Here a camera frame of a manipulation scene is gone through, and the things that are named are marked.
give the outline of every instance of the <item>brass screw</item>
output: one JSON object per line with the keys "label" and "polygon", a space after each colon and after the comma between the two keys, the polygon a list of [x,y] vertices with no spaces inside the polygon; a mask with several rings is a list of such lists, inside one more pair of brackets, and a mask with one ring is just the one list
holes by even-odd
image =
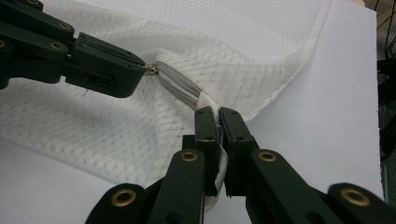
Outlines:
{"label": "brass screw", "polygon": [[198,155],[194,152],[183,152],[181,154],[181,159],[183,161],[196,161],[198,159]]}
{"label": "brass screw", "polygon": [[262,161],[276,161],[276,155],[271,152],[261,152],[259,158]]}
{"label": "brass screw", "polygon": [[38,2],[36,0],[27,0],[27,2],[33,5],[38,5]]}
{"label": "brass screw", "polygon": [[353,203],[357,206],[368,206],[370,205],[370,199],[355,189],[342,189],[341,196],[349,203]]}
{"label": "brass screw", "polygon": [[56,43],[56,42],[50,43],[50,46],[51,46],[53,49],[63,49],[63,48],[64,48],[64,46],[63,46],[62,44]]}
{"label": "brass screw", "polygon": [[62,22],[62,23],[60,23],[59,25],[60,25],[62,28],[64,28],[65,30],[70,30],[70,25],[67,24],[67,23]]}
{"label": "brass screw", "polygon": [[[129,196],[128,199],[120,200],[119,196],[121,194],[127,194]],[[123,206],[126,206],[126,205],[132,203],[134,201],[134,199],[136,199],[136,192],[134,192],[134,190],[120,189],[119,191],[117,191],[113,194],[113,196],[111,197],[111,202],[113,203],[113,205],[115,205],[117,207],[123,207]]]}

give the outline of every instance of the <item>white table surface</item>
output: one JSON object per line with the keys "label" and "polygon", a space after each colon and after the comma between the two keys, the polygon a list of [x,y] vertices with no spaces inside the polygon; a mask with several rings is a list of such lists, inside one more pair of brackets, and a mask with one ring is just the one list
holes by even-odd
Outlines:
{"label": "white table surface", "polygon": [[[375,39],[373,11],[334,0],[312,62],[248,125],[319,190],[349,182],[383,197]],[[84,223],[113,186],[0,137],[0,223]],[[244,198],[222,192],[205,223],[249,223]]]}

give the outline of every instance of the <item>screw hole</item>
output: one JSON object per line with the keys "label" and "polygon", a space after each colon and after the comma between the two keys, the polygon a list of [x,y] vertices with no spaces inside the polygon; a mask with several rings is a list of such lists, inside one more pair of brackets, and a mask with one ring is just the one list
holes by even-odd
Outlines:
{"label": "screw hole", "polygon": [[312,224],[324,224],[323,217],[315,212],[308,212],[305,214],[306,219]]}
{"label": "screw hole", "polygon": [[60,44],[60,43],[50,43],[50,46],[53,49],[63,49],[64,48],[64,46],[62,46],[62,44]]}
{"label": "screw hole", "polygon": [[195,161],[198,159],[198,155],[194,152],[187,151],[181,154],[181,159],[183,161]]}
{"label": "screw hole", "polygon": [[60,25],[62,28],[64,28],[65,30],[70,30],[70,25],[67,24],[67,23],[62,22],[62,23],[60,23],[59,25]]}
{"label": "screw hole", "polygon": [[183,216],[179,212],[173,211],[165,219],[168,224],[179,224],[183,220]]}
{"label": "screw hole", "polygon": [[36,0],[27,0],[27,2],[33,5],[38,5],[38,2]]}

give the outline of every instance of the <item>metal bolt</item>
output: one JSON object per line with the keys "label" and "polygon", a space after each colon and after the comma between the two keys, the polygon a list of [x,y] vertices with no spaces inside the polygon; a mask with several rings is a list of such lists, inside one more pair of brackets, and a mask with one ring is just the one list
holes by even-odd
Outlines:
{"label": "metal bolt", "polygon": [[[120,196],[126,196],[127,199],[123,200],[120,199]],[[117,207],[123,207],[130,203],[132,203],[136,199],[136,192],[132,189],[120,189],[119,191],[115,192],[111,197],[111,202],[113,205]]]}
{"label": "metal bolt", "polygon": [[341,196],[349,203],[353,203],[357,206],[368,206],[371,203],[366,195],[355,189],[342,189]]}
{"label": "metal bolt", "polygon": [[271,152],[261,152],[259,158],[262,161],[276,161],[276,155]]}

